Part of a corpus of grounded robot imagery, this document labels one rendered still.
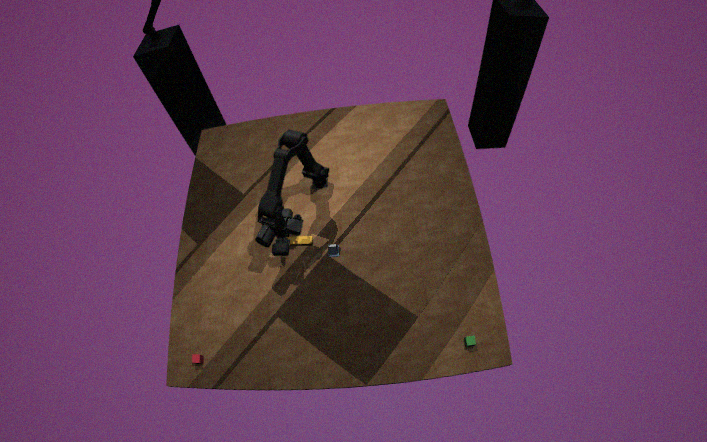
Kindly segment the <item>yellow bar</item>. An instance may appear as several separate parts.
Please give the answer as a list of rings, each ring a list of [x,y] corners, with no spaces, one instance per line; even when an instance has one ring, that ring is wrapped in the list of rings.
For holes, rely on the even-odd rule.
[[[290,246],[312,246],[312,236],[286,237],[290,239]]]

